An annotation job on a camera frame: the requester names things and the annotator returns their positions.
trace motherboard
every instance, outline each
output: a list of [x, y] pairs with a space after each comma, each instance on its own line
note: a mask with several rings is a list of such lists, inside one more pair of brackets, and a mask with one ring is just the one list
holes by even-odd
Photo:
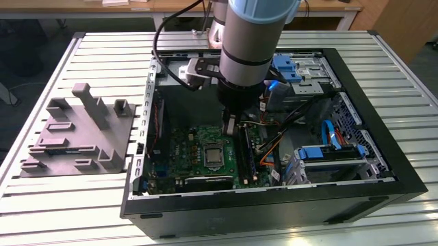
[[[197, 187], [211, 182], [215, 187], [231, 189], [270, 186], [268, 170], [259, 169], [251, 181], [242, 181], [239, 153], [235, 139], [221, 135], [217, 126], [197, 126], [184, 129], [173, 128], [169, 141], [168, 161], [155, 163], [155, 193], [187, 192], [179, 187]], [[251, 151], [262, 139], [256, 126], [247, 127]]]

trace black side panel edge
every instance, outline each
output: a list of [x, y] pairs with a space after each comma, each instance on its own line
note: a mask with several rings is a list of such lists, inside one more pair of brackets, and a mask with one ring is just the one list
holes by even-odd
[[75, 32], [72, 38], [84, 38], [85, 32]]
[[379, 117], [376, 110], [354, 78], [336, 49], [323, 49], [323, 54], [340, 81], [364, 127], [375, 141], [380, 153], [395, 173], [396, 179], [406, 184], [406, 192], [427, 191], [404, 153]]
[[371, 36], [379, 36], [379, 33], [378, 33], [378, 31], [375, 31], [375, 30], [367, 30], [367, 33], [368, 33]]
[[[184, 211], [196, 209], [213, 209], [238, 206], [254, 206], [262, 204], [298, 202], [307, 200], [323, 200], [347, 197], [386, 196], [399, 195], [395, 199], [404, 196], [406, 193], [415, 193], [412, 196], [426, 192], [423, 185], [407, 158], [398, 147], [392, 135], [376, 114], [376, 111], [364, 95], [364, 92], [344, 64], [342, 57], [335, 49], [279, 49], [278, 52], [322, 52], [327, 62], [334, 70], [338, 79], [347, 90], [347, 94], [354, 104], [360, 118], [366, 122], [368, 131], [372, 131], [372, 139], [379, 146], [379, 150], [391, 165], [396, 175], [396, 182], [379, 182], [355, 184], [352, 186], [315, 187], [311, 189], [291, 189], [270, 192], [234, 193], [192, 197], [167, 197], [164, 199], [140, 199], [125, 200], [124, 196], [121, 214], [160, 213], [167, 211]], [[160, 54], [171, 52], [199, 53], [220, 52], [220, 50], [173, 50], [159, 51]]]

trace blue plastic clip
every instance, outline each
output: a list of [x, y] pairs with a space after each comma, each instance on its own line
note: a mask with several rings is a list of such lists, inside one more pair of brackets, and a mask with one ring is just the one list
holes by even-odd
[[323, 145], [327, 145], [328, 144], [326, 128], [328, 128], [328, 134], [330, 134], [331, 144], [335, 146], [335, 149], [336, 150], [340, 150], [342, 147], [340, 147], [340, 145], [338, 143], [338, 140], [336, 140], [335, 127], [334, 127], [334, 124], [331, 123], [331, 121], [328, 119], [326, 119], [322, 122], [322, 126], [320, 126], [322, 144]]
[[304, 151], [310, 159], [323, 158], [320, 147], [306, 147]]
[[358, 145], [358, 151], [359, 151], [360, 156], [364, 157], [366, 154], [367, 154], [367, 152], [366, 152], [366, 150], [364, 150], [363, 145]]
[[306, 152], [304, 152], [303, 149], [299, 149], [299, 150], [298, 150], [298, 155], [299, 155], [299, 158], [300, 158], [302, 160], [304, 160], [304, 159], [307, 158], [307, 155], [306, 155]]

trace blue drive bracket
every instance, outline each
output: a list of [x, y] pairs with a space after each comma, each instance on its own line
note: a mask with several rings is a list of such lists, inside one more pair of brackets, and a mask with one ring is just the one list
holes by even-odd
[[302, 82], [303, 77], [296, 73], [296, 64], [287, 55], [274, 56], [272, 67], [280, 72], [287, 82]]
[[327, 141], [327, 130], [326, 130], [326, 128], [328, 128], [328, 134], [330, 134], [331, 144], [335, 146], [335, 149], [336, 150], [340, 150], [342, 147], [340, 147], [340, 145], [338, 143], [338, 140], [336, 140], [335, 127], [334, 127], [334, 124], [331, 123], [331, 121], [328, 119], [326, 119], [322, 122], [322, 126], [320, 126], [322, 144], [323, 145], [327, 145], [328, 144], [328, 141]]

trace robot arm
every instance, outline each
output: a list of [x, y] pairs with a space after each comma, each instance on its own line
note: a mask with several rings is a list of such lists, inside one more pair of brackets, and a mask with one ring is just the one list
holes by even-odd
[[[223, 112], [223, 134], [235, 135], [240, 115], [256, 102], [263, 93], [267, 79], [278, 79], [271, 68], [271, 60], [284, 23], [292, 20], [300, 0], [212, 0], [217, 30], [209, 39], [220, 45], [220, 60], [192, 58], [188, 62], [183, 82], [171, 70], [159, 64], [169, 76], [189, 90], [204, 85], [204, 80], [217, 78], [217, 99], [225, 107]], [[188, 11], [201, 0], [171, 17]], [[153, 56], [157, 58], [156, 42], [160, 30], [171, 17], [159, 26], [153, 38]]]
[[220, 54], [217, 99], [224, 105], [223, 133], [232, 135], [247, 108], [258, 102], [286, 21], [299, 0], [228, 0]]

